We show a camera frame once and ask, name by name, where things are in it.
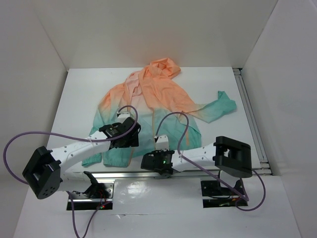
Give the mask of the orange and teal jacket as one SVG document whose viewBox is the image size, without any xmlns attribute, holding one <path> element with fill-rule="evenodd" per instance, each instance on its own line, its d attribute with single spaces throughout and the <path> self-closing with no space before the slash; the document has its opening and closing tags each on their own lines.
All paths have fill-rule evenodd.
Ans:
<svg viewBox="0 0 317 238">
<path fill-rule="evenodd" d="M 115 123 L 118 109 L 133 106 L 141 126 L 139 146 L 114 148 L 84 160 L 81 165 L 87 168 L 103 163 L 105 166 L 126 168 L 132 158 L 154 150 L 156 132 L 167 135 L 171 150 L 201 147 L 202 136 L 195 119 L 210 123 L 234 112 L 237 106 L 224 91 L 219 91 L 217 99 L 211 103 L 195 103 L 173 81 L 180 71 L 171 59 L 159 59 L 131 73 L 123 83 L 111 88 L 98 104 L 91 133 L 103 125 Z"/>
</svg>

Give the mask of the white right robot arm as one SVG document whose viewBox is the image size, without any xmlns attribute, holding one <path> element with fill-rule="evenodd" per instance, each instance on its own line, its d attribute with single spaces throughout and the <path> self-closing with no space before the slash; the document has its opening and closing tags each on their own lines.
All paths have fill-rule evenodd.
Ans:
<svg viewBox="0 0 317 238">
<path fill-rule="evenodd" d="M 236 178 L 252 176 L 251 147 L 241 141 L 218 136 L 213 144 L 190 150 L 155 150 L 143 156 L 141 169 L 172 175 L 194 168 L 216 166 Z"/>
</svg>

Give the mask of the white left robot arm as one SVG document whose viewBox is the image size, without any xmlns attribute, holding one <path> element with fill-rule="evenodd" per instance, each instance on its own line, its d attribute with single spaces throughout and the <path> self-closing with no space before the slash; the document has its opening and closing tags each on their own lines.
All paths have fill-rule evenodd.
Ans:
<svg viewBox="0 0 317 238">
<path fill-rule="evenodd" d="M 81 193 L 87 198 L 106 195 L 105 185 L 99 183 L 91 172 L 67 170 L 89 157 L 113 148 L 129 148 L 139 145 L 141 126 L 133 118 L 104 125 L 89 137 L 60 148 L 37 148 L 24 171 L 23 177 L 38 199 L 45 199 L 57 191 Z"/>
</svg>

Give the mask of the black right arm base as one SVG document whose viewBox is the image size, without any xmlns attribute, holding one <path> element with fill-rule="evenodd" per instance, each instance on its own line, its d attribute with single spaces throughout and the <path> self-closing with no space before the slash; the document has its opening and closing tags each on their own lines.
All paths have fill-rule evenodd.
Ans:
<svg viewBox="0 0 317 238">
<path fill-rule="evenodd" d="M 241 198 L 235 192 L 227 187 L 221 187 L 217 180 L 202 180 L 201 191 L 204 208 L 222 208 L 239 206 L 248 206 L 248 202 Z"/>
</svg>

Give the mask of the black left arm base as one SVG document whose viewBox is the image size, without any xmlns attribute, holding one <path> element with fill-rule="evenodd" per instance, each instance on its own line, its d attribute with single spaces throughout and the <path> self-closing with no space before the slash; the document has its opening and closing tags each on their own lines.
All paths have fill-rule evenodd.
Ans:
<svg viewBox="0 0 317 238">
<path fill-rule="evenodd" d="M 73 199 L 74 210 L 112 210 L 114 180 L 106 179 L 98 181 L 91 172 L 84 171 L 88 185 L 84 185 L 83 191 L 72 191 L 70 197 Z"/>
</svg>

